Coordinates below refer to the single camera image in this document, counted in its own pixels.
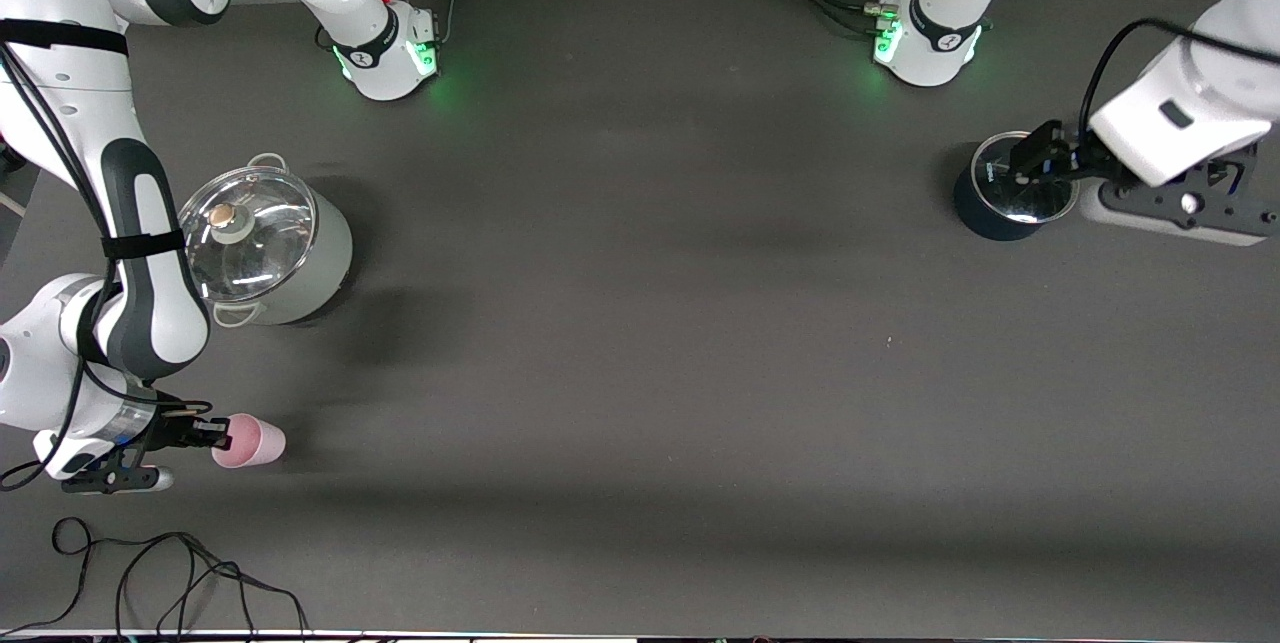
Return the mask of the pink plastic cup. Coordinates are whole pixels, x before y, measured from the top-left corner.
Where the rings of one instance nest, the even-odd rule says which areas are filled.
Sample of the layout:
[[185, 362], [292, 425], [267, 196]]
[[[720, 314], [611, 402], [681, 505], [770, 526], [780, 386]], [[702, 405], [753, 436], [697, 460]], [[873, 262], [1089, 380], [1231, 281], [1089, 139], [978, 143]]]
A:
[[228, 446], [211, 450], [212, 461], [225, 469], [271, 464], [285, 452], [285, 433], [248, 414], [230, 415], [227, 434], [230, 441]]

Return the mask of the glass lid with blue knob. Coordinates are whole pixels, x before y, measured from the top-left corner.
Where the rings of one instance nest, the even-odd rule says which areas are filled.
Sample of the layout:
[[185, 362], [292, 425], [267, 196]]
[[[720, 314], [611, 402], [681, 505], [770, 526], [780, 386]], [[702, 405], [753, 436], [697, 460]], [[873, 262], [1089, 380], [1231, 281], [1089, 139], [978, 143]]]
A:
[[1015, 143], [1029, 133], [1009, 131], [980, 143], [972, 156], [969, 173], [960, 175], [978, 210], [1006, 227], [1034, 231], [1069, 214], [1080, 195], [1075, 181], [1033, 183], [1012, 172]]

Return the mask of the dark blue saucepan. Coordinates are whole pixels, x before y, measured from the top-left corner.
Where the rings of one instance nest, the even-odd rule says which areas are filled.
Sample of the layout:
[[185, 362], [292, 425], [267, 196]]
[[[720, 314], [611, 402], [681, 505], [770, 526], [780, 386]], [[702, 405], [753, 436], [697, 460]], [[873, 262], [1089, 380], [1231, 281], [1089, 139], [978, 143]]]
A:
[[954, 210], [957, 214], [957, 218], [973, 233], [986, 240], [1018, 241], [1033, 236], [1041, 227], [1036, 228], [1034, 231], [1024, 227], [1006, 227], [1004, 224], [996, 223], [992, 218], [988, 218], [984, 213], [978, 210], [977, 201], [968, 192], [966, 184], [960, 179], [960, 175], [969, 173], [970, 160], [959, 172], [954, 184], [952, 201], [954, 201]]

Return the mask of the glass lid with grey knob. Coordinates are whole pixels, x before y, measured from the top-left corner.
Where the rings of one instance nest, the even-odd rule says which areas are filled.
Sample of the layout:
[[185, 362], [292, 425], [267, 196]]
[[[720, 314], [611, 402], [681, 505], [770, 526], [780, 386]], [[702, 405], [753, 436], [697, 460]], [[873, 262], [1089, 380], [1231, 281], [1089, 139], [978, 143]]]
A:
[[284, 164], [228, 172], [179, 213], [197, 291], [210, 304], [257, 298], [292, 275], [317, 228], [314, 192]]

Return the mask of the dark grey table mat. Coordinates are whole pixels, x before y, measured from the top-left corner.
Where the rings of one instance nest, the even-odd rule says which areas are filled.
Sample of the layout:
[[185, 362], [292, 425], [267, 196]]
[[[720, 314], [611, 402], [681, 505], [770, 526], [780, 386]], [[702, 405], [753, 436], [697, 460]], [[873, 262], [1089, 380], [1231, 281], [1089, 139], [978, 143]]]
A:
[[914, 90], [801, 0], [461, 0], [385, 105], [298, 6], [133, 31], [177, 200], [280, 154], [355, 273], [163, 383], [280, 462], [0, 494], [0, 630], [67, 605], [74, 515], [329, 629], [1280, 640], [1280, 241], [998, 245], [950, 204], [1124, 24], [1215, 1], [996, 0]]

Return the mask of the pale green two-handled pot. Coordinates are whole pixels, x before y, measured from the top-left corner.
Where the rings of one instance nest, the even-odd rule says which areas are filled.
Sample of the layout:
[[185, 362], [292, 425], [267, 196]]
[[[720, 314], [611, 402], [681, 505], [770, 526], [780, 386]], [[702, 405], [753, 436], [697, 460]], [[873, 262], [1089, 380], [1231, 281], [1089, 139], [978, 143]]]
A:
[[[282, 163], [296, 175], [278, 154], [260, 154], [246, 167], [260, 163]], [[348, 277], [353, 260], [349, 224], [334, 204], [300, 179], [314, 192], [317, 204], [317, 228], [308, 252], [285, 282], [257, 298], [239, 304], [210, 304], [202, 297], [219, 327], [234, 329], [300, 322], [323, 309]]]

